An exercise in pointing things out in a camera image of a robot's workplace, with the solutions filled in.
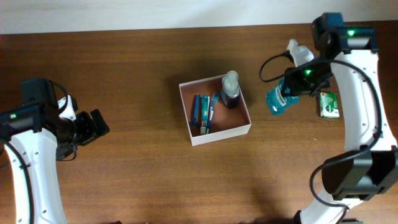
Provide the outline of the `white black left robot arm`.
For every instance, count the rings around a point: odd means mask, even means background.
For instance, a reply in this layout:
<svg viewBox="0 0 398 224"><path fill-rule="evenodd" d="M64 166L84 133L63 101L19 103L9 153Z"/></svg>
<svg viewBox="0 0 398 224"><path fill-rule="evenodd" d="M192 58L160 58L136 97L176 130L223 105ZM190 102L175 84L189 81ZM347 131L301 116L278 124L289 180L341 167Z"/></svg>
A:
<svg viewBox="0 0 398 224"><path fill-rule="evenodd" d="M57 83L21 82L22 105L1 114L1 143L11 163L16 223L66 223L57 176L58 161L109 133L99 110L79 112L76 99Z"/></svg>

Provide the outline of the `blue toothbrush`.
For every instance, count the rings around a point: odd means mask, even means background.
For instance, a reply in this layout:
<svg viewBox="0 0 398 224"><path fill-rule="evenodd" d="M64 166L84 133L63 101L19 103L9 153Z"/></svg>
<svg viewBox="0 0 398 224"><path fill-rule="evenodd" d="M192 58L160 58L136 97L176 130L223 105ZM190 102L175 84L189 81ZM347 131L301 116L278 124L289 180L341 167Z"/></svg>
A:
<svg viewBox="0 0 398 224"><path fill-rule="evenodd" d="M219 101L219 98L220 98L220 94L219 93L214 93L213 94L213 96L212 96L212 98L211 98L211 103L210 103L210 115L209 115L209 118L208 118L208 125L207 125L207 128L206 128L206 134L209 134L210 133L210 128L211 128L211 122L212 122L212 119L213 119L213 115L214 115L214 105L215 105L215 103L217 103L218 101Z"/></svg>

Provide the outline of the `Colgate toothpaste tube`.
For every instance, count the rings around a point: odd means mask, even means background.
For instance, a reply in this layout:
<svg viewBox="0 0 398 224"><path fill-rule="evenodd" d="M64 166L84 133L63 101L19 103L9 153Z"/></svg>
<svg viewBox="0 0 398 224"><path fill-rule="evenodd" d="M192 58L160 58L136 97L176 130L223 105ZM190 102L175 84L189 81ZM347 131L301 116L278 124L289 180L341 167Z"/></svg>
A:
<svg viewBox="0 0 398 224"><path fill-rule="evenodd" d="M206 95L201 95L201 127L200 134L206 134L207 126L208 126L208 113L210 107L210 97Z"/></svg>

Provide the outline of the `green Dettol soap bar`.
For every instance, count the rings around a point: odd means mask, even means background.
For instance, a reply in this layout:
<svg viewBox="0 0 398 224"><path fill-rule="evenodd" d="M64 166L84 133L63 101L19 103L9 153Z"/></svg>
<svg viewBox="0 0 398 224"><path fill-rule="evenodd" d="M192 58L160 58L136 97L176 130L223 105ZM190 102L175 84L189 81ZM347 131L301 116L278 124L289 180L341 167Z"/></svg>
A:
<svg viewBox="0 0 398 224"><path fill-rule="evenodd" d="M321 118L339 118L337 95L335 93L320 92L320 117Z"/></svg>

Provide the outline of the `blue disposable razor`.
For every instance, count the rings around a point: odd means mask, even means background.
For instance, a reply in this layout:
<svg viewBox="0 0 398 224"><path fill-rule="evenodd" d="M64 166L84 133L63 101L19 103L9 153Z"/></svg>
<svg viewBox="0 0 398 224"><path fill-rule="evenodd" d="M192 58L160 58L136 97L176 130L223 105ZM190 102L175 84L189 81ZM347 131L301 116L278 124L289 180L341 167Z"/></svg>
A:
<svg viewBox="0 0 398 224"><path fill-rule="evenodd" d="M198 122L199 102L200 96L195 95L192 120L189 122L190 126L200 127L200 123Z"/></svg>

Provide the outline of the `blue Listerine mouthwash bottle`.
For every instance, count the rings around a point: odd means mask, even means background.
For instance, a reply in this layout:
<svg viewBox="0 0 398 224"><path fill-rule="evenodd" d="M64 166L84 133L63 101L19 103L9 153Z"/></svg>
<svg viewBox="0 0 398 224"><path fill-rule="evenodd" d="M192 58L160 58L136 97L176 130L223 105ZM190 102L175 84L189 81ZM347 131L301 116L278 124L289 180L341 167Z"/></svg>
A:
<svg viewBox="0 0 398 224"><path fill-rule="evenodd" d="M300 101L299 96L282 96L283 93L290 93L290 88L286 88L282 91L283 85L284 78L282 78L278 85L266 95L267 105L274 116L282 114L289 106Z"/></svg>

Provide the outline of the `clear pump bottle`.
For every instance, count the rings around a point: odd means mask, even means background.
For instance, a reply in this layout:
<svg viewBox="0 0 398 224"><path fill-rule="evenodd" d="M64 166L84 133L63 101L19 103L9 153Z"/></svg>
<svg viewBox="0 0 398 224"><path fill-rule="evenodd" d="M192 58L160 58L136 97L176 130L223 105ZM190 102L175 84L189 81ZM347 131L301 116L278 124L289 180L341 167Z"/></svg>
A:
<svg viewBox="0 0 398 224"><path fill-rule="evenodd" d="M222 78L221 99L224 105L229 109L235 108L239 102L240 89L238 78L238 73L233 70L229 71Z"/></svg>

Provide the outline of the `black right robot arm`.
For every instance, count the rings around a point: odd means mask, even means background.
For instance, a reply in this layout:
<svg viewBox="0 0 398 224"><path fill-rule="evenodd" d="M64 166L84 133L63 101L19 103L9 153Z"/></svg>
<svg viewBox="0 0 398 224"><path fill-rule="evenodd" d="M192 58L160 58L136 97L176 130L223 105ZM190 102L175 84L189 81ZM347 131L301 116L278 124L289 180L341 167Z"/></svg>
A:
<svg viewBox="0 0 398 224"><path fill-rule="evenodd" d="M285 73L290 96L314 95L336 79L345 121L344 153L315 172L322 190L294 216L295 223L340 223L346 212L383 194L397 182L397 141L384 111L378 79L375 30L347 26L339 12L326 12L312 24L315 48L291 47L295 67Z"/></svg>

